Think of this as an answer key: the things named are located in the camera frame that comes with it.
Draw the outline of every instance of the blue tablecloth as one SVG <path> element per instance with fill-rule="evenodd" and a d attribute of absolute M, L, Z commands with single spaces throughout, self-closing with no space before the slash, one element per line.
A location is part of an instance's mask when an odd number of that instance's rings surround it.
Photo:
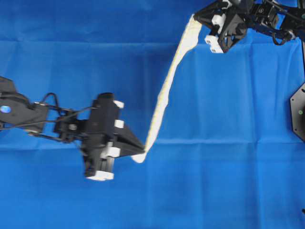
<path fill-rule="evenodd" d="M 144 141 L 185 25 L 210 2 L 0 1 L 0 74 L 33 102 L 54 92 L 73 109 L 113 92 Z M 301 42 L 249 30 L 212 54 L 207 33 L 177 69 L 146 161 L 116 160 L 113 181 L 86 180 L 74 144 L 2 131 L 0 228 L 304 228 L 305 145 L 289 105 L 304 82 Z"/>

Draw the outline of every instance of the white plastic block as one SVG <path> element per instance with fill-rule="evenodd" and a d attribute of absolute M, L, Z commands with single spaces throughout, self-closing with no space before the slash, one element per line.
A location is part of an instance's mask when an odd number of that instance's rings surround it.
<path fill-rule="evenodd" d="M 229 0 L 223 0 L 223 2 L 227 2 L 228 6 L 227 7 L 223 7 L 223 9 L 227 9 L 230 8 L 232 6 L 232 3 Z"/>
<path fill-rule="evenodd" d="M 212 18 L 212 23 L 213 25 L 219 25 L 219 30 L 218 30 L 218 34 L 221 33 L 221 31 L 223 30 L 223 27 L 224 27 L 224 22 L 225 22 L 225 19 L 226 19 L 226 15 L 223 14 L 222 16 L 216 14 L 213 16 Z"/>
<path fill-rule="evenodd" d="M 117 101 L 117 100 L 114 100 L 113 101 L 120 109 L 123 109 L 124 108 L 124 103 L 123 102 L 120 102 L 120 101 Z"/>
<path fill-rule="evenodd" d="M 116 147 L 109 147 L 107 149 L 107 156 L 111 157 L 119 157 L 120 156 L 121 149 Z"/>
<path fill-rule="evenodd" d="M 117 127 L 117 128 L 123 129 L 124 128 L 124 121 L 122 121 L 122 120 L 115 120 L 114 121 L 114 126 Z"/>
<path fill-rule="evenodd" d="M 95 176 L 87 177 L 90 180 L 105 181 L 113 180 L 114 174 L 105 171 L 96 171 Z"/>
<path fill-rule="evenodd" d="M 212 35 L 207 35 L 204 40 L 207 44 L 209 44 L 211 46 L 210 47 L 211 52 L 223 53 L 223 50 L 221 49 L 221 47 L 218 43 L 218 37 L 212 36 Z"/>

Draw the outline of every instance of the white cloth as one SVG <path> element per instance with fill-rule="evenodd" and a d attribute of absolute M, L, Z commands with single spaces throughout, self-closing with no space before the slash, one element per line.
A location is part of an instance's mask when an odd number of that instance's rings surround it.
<path fill-rule="evenodd" d="M 181 62 L 185 54 L 189 50 L 196 47 L 196 45 L 198 44 L 198 37 L 201 28 L 202 28 L 202 24 L 195 21 L 192 15 L 182 35 L 175 57 L 168 71 L 167 77 L 165 78 L 163 87 L 158 95 L 157 105 L 152 117 L 150 130 L 146 138 L 145 154 L 132 156 L 133 160 L 136 161 L 137 163 L 142 163 L 145 160 L 148 151 L 151 149 L 158 136 L 163 120 L 163 115 L 168 105 L 168 97 L 177 66 Z"/>

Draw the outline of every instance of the black plastic part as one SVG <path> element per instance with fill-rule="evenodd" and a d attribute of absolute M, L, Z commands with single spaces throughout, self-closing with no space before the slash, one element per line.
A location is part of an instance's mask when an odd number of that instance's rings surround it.
<path fill-rule="evenodd" d="M 226 53 L 247 34 L 247 26 L 236 13 L 228 13 L 223 29 L 219 35 L 218 43 Z"/>
<path fill-rule="evenodd" d="M 49 108 L 43 104 L 34 104 L 31 109 L 28 104 L 19 99 L 0 99 L 0 107 L 8 106 L 11 108 L 9 113 L 0 112 L 0 121 L 18 125 L 21 123 L 32 123 L 44 121 L 47 119 Z M 41 133 L 44 123 L 37 125 L 29 125 L 24 127 L 29 132 Z"/>
<path fill-rule="evenodd" d="M 233 5 L 239 9 L 249 12 L 254 4 L 254 0 L 229 0 Z"/>
<path fill-rule="evenodd" d="M 293 132 L 305 141 L 305 84 L 290 98 Z"/>
<path fill-rule="evenodd" d="M 17 92 L 14 82 L 0 76 L 0 92 Z"/>

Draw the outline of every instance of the blue sticker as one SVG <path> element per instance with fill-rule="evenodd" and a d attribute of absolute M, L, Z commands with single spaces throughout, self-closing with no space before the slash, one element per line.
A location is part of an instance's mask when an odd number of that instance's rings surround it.
<path fill-rule="evenodd" d="M 2 113 L 9 113 L 9 112 L 11 112 L 11 108 L 9 106 L 2 106 L 2 107 L 0 107 L 0 111 Z"/>

